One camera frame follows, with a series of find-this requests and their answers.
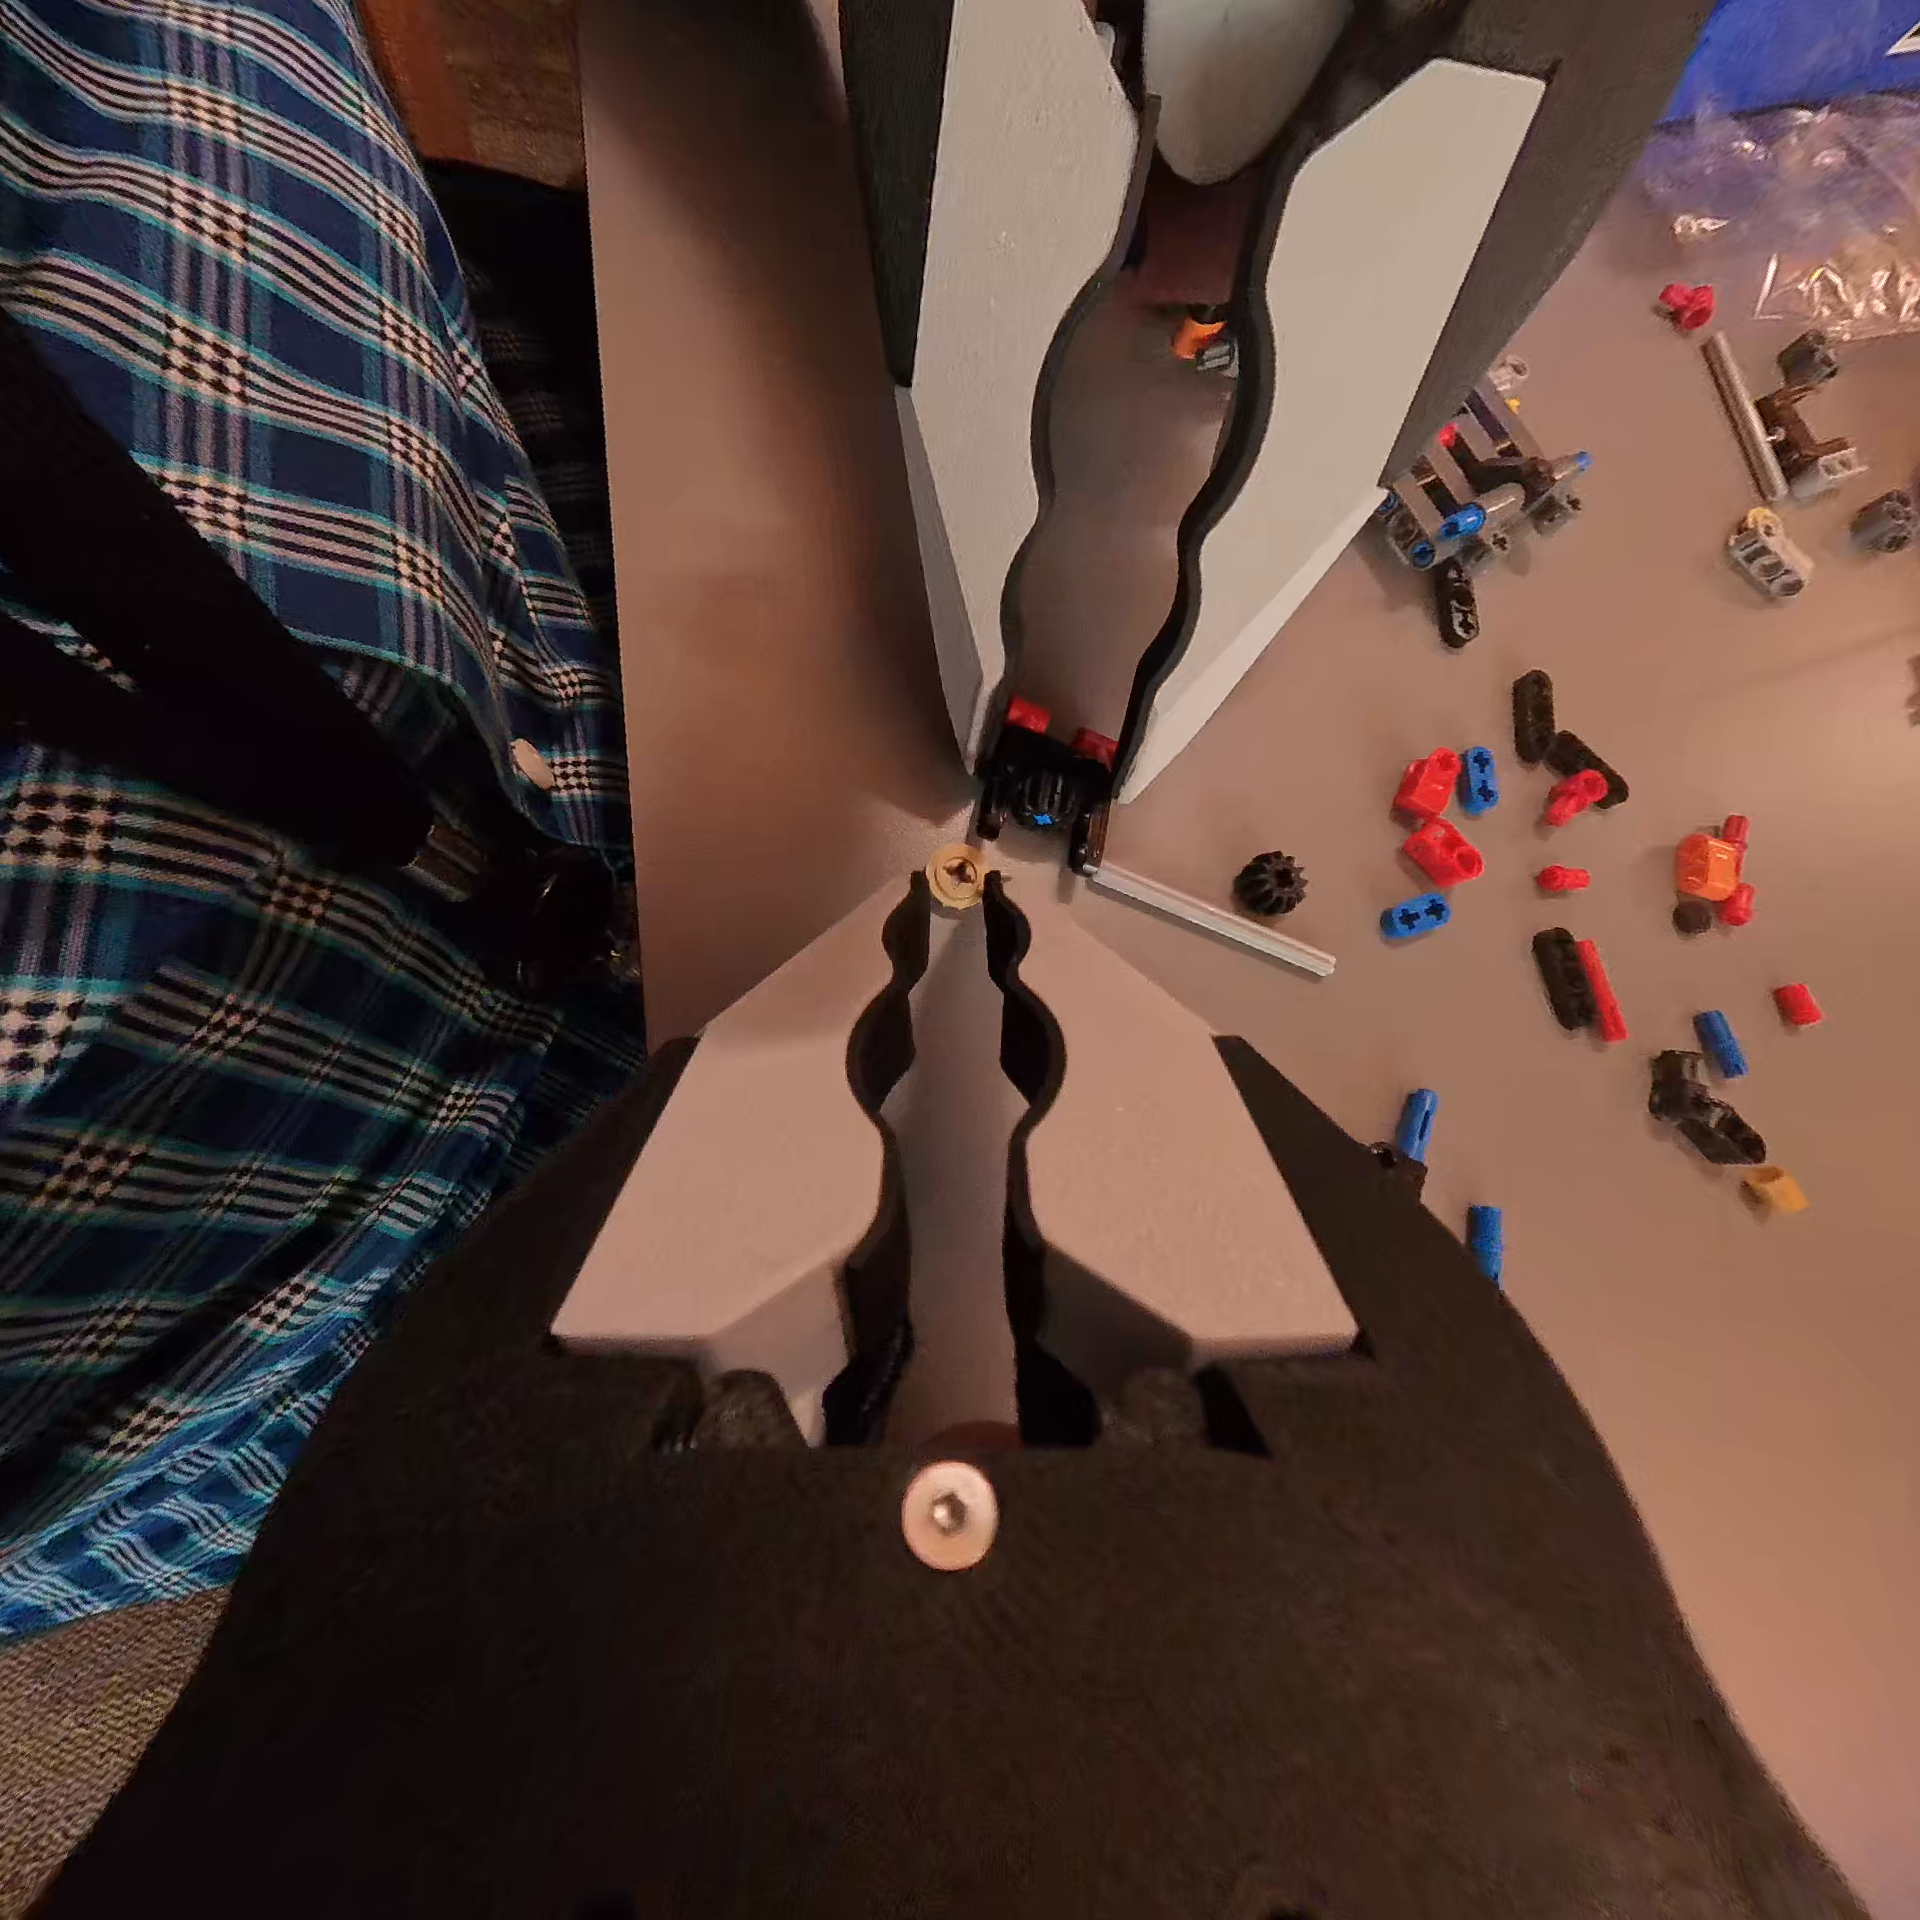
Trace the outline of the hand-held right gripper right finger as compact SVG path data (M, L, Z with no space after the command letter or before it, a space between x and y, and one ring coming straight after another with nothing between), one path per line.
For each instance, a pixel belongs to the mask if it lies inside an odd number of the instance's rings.
M1218 1036L1050 896L991 875L998 1069L1020 1099L1002 1270L1026 1445L1129 1397L1348 1357L1358 1325Z

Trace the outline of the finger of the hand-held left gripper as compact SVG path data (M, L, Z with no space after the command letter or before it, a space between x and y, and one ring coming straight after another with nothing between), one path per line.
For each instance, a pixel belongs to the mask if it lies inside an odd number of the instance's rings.
M939 109L901 442L949 726L981 774L1053 503L1053 389L1129 250L1157 99L1132 101L1084 4L963 2Z
M1377 513L1545 95L1531 74L1429 61L1280 168L1243 262L1232 403L1129 696L1121 805L1194 745Z

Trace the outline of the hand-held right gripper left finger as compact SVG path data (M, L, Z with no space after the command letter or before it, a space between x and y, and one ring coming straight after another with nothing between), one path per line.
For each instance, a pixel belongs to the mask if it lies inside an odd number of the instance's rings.
M773 1381L811 1445L874 1445L914 1351L888 1103L917 1063L925 876L815 939L687 1047L550 1325L583 1355Z

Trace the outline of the grey lego axle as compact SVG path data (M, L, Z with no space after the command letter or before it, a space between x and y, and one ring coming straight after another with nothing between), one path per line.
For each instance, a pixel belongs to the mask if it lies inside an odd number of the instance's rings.
M1098 896L1121 900L1165 922L1187 927L1208 941L1256 955L1295 975L1326 981L1337 971L1337 959L1330 952L1161 881L1118 866L1100 866L1083 878Z

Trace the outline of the black lego frame red pins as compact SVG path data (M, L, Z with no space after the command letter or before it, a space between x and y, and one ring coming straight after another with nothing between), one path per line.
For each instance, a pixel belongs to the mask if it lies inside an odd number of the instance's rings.
M1055 834L1064 840L1068 872L1093 878L1106 845L1116 756L1116 739L1091 729L1061 739L1048 709L1013 696L979 770L972 839L996 843L1009 825Z

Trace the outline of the lego chassis assembly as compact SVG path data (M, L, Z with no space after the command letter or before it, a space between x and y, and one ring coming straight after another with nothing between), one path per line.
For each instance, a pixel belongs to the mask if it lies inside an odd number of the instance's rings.
M1549 455L1490 377L1463 389L1440 424L1395 453L1423 385L1417 329L1390 323L1384 347L1317 344L1277 331L1270 406L1236 489L1199 544L1211 606L1229 588L1265 602L1313 587L1374 524L1414 573L1476 573L1525 526L1549 530L1581 508L1591 457Z

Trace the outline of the grey lego beam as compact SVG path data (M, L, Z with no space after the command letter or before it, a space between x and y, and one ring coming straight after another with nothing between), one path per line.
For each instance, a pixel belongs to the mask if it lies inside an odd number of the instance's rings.
M1721 331L1706 332L1700 344L1700 359L1741 447L1741 457L1759 501L1771 508L1787 503L1790 485L1777 444L1765 427L1759 400L1741 370L1729 339Z

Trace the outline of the light grey lego connector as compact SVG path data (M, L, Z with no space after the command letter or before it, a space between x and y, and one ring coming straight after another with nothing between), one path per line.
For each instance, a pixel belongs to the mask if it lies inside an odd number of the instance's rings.
M1724 543L1724 554L1741 580L1771 604L1789 604L1810 587L1813 560L1769 505L1752 506L1741 517Z

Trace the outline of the black lego connector assembly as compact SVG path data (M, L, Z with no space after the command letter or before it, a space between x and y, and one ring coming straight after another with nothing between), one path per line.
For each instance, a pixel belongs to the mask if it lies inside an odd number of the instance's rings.
M1647 1113L1706 1164L1759 1169L1769 1158L1765 1138L1708 1087L1706 1056L1698 1051L1665 1049L1651 1056Z

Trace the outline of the clear plastic bag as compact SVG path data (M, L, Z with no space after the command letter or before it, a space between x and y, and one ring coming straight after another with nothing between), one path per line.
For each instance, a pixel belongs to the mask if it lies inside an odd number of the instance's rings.
M1729 312L1836 344L1916 337L1915 97L1690 115L1648 139L1639 187Z

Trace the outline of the blue box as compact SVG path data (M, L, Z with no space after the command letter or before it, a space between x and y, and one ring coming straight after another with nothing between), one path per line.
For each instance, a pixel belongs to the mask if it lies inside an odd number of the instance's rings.
M1721 2L1662 116L1822 109L1918 92L1916 2Z

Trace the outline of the wooden cabinet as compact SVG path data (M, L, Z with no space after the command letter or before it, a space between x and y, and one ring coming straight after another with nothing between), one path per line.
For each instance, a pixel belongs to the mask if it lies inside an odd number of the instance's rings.
M579 2L356 2L413 149L547 187L587 185Z

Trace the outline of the blue plaid shirt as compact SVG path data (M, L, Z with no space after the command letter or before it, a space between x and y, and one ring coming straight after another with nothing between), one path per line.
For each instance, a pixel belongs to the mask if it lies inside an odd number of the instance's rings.
M4 4L4 1649L647 1058L618 645L352 4Z

